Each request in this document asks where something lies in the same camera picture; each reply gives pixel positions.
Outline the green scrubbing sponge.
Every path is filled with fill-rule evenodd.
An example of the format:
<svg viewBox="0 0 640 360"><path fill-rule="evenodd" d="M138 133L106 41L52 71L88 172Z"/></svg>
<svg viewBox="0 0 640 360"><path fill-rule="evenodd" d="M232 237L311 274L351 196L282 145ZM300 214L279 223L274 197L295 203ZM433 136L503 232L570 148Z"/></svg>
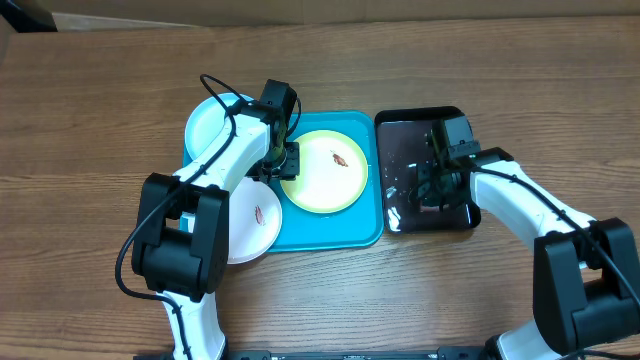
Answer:
<svg viewBox="0 0 640 360"><path fill-rule="evenodd" d="M420 212L443 212L449 208L446 195L438 191L427 191L417 196Z"/></svg>

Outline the light blue plate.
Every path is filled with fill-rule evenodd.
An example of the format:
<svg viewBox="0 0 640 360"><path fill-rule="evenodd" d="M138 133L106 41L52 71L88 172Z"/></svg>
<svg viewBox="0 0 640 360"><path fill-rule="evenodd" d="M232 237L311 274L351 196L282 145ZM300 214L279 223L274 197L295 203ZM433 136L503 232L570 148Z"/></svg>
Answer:
<svg viewBox="0 0 640 360"><path fill-rule="evenodd" d="M239 99L232 93L219 95L220 100L231 110ZM184 131L183 165L188 165L204 154L199 162L204 163L222 148L229 138L231 124L225 118L225 110L213 97L201 102L189 116ZM225 149L219 160L243 157L245 150L237 150L236 142L242 143L243 127L247 125L249 117L244 114L233 115L236 122L236 135L232 143Z"/></svg>

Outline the yellow-green plate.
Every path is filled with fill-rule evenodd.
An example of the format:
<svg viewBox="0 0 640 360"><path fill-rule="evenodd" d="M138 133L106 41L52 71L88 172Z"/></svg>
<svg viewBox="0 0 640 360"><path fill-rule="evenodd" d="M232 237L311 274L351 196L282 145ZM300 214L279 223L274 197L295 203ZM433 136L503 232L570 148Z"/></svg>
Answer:
<svg viewBox="0 0 640 360"><path fill-rule="evenodd" d="M332 130L299 136L300 170L292 181L280 181L284 194L299 208L318 214L348 208L364 192L368 162L350 137Z"/></svg>

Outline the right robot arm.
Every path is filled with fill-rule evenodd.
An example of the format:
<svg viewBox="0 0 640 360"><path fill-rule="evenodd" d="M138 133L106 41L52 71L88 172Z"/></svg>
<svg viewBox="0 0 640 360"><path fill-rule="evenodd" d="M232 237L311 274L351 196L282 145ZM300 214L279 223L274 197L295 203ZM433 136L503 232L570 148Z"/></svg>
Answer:
<svg viewBox="0 0 640 360"><path fill-rule="evenodd" d="M599 345L639 332L639 255L629 225L597 220L536 184L499 147L484 150L464 116L436 120L416 200L486 210L533 253L533 318L490 339L485 359L608 358Z"/></svg>

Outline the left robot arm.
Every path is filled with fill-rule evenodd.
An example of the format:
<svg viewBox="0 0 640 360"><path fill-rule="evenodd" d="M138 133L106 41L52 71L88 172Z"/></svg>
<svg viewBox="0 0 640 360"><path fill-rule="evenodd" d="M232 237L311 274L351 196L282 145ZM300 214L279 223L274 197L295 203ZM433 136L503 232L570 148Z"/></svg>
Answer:
<svg viewBox="0 0 640 360"><path fill-rule="evenodd" d="M230 200L243 178L268 183L300 173L299 146L289 141L301 101L287 83L268 80L260 97L235 89L215 116L213 139L172 175L152 173L141 188L136 226L114 270L128 296L164 305L174 337L172 359L224 359L228 343L215 308L229 256Z"/></svg>

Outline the black rectangular tray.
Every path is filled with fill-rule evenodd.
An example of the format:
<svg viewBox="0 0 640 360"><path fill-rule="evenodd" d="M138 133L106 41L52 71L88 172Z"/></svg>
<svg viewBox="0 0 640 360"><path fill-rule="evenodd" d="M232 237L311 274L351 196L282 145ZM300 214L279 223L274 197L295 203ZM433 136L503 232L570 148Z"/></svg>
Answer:
<svg viewBox="0 0 640 360"><path fill-rule="evenodd" d="M460 117L455 106L383 110L374 119L384 220L392 233L462 231L480 224L475 205L440 210L415 201L418 168L433 159L427 135L441 119Z"/></svg>

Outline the teal plastic tray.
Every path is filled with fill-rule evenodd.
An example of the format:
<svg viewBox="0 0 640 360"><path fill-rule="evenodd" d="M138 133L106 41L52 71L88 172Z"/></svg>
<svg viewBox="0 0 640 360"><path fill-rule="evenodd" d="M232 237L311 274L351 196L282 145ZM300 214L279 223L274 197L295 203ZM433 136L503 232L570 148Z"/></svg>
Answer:
<svg viewBox="0 0 640 360"><path fill-rule="evenodd" d="M340 132L363 150L368 162L368 181L362 195L348 208L318 214L303 210L287 198L279 180L269 186L282 206L282 226L267 252L315 251L366 247L383 232L382 197L377 144L372 120L362 112L305 113L293 134L296 139L315 130Z"/></svg>

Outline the pink white plate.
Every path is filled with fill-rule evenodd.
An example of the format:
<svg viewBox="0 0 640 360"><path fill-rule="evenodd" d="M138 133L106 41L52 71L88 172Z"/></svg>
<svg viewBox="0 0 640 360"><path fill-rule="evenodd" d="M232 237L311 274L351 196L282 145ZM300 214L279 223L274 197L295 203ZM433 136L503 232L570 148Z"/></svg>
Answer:
<svg viewBox="0 0 640 360"><path fill-rule="evenodd" d="M230 198L227 263L242 264L265 254L282 226L282 206L266 184L245 177Z"/></svg>

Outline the dark object top-left corner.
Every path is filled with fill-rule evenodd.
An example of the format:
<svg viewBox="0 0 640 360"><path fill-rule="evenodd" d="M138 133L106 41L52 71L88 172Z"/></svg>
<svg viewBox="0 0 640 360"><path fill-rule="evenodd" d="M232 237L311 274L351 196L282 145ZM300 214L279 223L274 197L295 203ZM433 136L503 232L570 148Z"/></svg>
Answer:
<svg viewBox="0 0 640 360"><path fill-rule="evenodd" d="M51 12L37 0L1 0L1 15L18 33L57 32Z"/></svg>

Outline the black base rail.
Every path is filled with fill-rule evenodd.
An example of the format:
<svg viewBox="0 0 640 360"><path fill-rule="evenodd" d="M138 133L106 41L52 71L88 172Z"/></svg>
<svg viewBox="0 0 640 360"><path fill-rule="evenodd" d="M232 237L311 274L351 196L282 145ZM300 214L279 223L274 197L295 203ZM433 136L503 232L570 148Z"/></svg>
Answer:
<svg viewBox="0 0 640 360"><path fill-rule="evenodd" d="M499 360L500 356L482 346L442 346L436 350L374 352L289 352L267 350L229 351L224 360Z"/></svg>

